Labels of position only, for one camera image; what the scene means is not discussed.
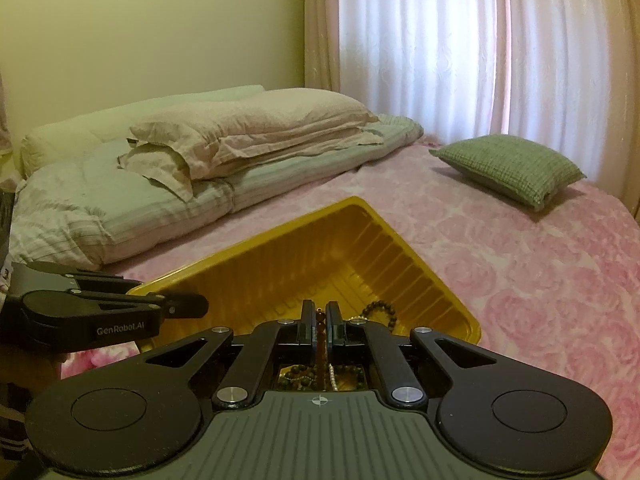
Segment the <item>pink rose bed blanket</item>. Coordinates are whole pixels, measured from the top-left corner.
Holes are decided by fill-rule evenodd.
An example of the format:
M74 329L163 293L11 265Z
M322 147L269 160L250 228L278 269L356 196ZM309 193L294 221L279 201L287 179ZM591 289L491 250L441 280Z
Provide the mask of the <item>pink rose bed blanket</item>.
M151 281L303 214L358 196L480 322L484 347L572 378L611 409L602 476L639 474L639 228L586 181L542 214L462 178L416 143L115 263Z

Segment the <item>green checked cushion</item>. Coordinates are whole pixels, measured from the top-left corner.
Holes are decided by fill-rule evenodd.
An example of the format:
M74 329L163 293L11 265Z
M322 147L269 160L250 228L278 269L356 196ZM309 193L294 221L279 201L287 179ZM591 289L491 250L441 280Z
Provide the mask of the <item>green checked cushion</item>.
M541 211L585 174L564 155L533 141L490 134L454 142L430 153L472 181Z

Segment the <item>white long pillow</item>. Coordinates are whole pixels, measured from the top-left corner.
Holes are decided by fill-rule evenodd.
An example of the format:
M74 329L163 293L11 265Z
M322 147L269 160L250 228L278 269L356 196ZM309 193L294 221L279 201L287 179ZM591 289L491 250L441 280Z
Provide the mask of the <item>white long pillow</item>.
M38 169L84 154L105 142L129 136L129 127L166 107L203 101L234 101L265 91L261 84L161 96L42 125L24 136L16 168L24 178Z

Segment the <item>red bead bracelet gold charm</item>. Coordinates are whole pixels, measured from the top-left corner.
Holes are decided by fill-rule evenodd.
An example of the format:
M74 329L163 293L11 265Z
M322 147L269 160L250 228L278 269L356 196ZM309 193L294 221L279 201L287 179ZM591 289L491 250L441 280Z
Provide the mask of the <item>red bead bracelet gold charm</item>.
M330 391L331 381L326 346L326 312L316 311L316 388L318 391Z

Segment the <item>beige pillow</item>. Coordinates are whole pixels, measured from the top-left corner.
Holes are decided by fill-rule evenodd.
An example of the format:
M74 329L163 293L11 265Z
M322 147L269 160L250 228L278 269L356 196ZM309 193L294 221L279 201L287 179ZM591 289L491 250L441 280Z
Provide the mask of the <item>beige pillow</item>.
M198 181L228 177L294 156L381 145L378 118L359 101L320 89L264 91L236 101L165 108L129 128L134 146L119 167L153 180L180 200Z

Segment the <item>beige drape curtain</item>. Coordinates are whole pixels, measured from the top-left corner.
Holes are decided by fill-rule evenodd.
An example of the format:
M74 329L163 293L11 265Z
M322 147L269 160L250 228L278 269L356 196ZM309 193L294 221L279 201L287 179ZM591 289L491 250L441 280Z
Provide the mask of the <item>beige drape curtain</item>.
M305 86L340 90L338 0L304 0Z

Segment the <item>green striped folded quilt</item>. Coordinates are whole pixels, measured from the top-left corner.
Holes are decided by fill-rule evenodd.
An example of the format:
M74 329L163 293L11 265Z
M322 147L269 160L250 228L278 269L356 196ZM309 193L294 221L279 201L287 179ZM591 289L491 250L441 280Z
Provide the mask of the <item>green striped folded quilt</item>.
M183 237L218 219L381 159L423 136L414 120L382 115L364 129L373 145L294 156L194 184L184 202L167 188L123 170L116 140L88 154L37 170L18 188L9 254L95 271Z

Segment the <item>white sheer curtain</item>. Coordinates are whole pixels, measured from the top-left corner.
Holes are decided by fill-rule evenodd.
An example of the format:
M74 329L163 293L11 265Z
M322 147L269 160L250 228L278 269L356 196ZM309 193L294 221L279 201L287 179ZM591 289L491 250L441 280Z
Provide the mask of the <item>white sheer curtain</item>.
M343 92L438 142L505 133L625 197L639 149L639 0L338 0Z

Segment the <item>yellow plastic tray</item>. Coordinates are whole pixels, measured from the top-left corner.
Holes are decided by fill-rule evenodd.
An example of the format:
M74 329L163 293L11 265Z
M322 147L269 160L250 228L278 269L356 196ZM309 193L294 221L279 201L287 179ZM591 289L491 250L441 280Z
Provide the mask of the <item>yellow plastic tray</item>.
M452 384L454 356L480 339L480 324L408 244L363 200L349 198L142 285L136 296L200 294L202 318L169 321L140 359L134 376L163 392L213 400L240 349L234 343L259 324L297 320L305 299L316 311L336 301L342 317L385 325L426 393ZM314 362L282 367L284 393L316 388ZM337 392L373 390L356 366L335 367Z

